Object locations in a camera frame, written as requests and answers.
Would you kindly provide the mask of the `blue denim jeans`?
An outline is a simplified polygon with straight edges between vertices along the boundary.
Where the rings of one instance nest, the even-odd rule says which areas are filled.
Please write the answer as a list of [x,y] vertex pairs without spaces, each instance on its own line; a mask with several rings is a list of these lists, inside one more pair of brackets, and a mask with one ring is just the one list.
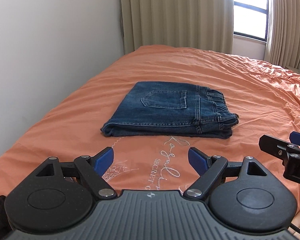
[[103,125],[106,137],[176,135],[228,139],[239,117],[223,93],[177,82],[137,82]]

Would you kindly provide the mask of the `orange bed sheet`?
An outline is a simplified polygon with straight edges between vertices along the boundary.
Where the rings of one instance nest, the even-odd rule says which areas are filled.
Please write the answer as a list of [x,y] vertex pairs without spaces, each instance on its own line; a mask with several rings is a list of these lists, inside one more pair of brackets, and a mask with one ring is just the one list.
[[184,191],[197,179],[188,149],[231,161],[260,151],[264,135],[300,132],[300,75],[265,61],[193,48],[144,46],[123,56],[49,111],[0,157],[0,195],[46,158],[72,161],[105,147],[116,190]]

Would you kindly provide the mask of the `beige right curtain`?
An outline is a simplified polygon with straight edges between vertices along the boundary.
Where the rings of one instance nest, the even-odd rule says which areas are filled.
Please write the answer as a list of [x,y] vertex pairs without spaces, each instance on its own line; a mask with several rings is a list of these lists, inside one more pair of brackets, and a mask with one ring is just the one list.
[[300,0],[268,0],[264,60],[300,71]]

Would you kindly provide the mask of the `beige curtain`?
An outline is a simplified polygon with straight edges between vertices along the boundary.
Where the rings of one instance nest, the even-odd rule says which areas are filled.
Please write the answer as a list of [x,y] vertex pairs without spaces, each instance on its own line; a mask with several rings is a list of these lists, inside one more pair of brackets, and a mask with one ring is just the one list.
[[300,0],[268,0],[264,60],[300,71]]
[[230,54],[234,0],[120,0],[126,54],[162,44]]

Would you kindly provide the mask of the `beige left curtain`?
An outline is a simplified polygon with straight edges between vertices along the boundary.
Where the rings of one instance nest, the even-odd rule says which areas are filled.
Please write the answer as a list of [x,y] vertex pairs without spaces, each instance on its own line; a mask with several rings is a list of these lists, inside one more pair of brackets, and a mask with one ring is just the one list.
[[162,44],[230,54],[234,0],[120,0],[126,54]]

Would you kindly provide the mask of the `window with dark frame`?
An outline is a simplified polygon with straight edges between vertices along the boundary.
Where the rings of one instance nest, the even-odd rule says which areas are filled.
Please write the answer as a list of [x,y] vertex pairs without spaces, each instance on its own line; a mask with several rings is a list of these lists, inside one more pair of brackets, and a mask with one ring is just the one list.
[[265,42],[268,0],[234,0],[234,34]]

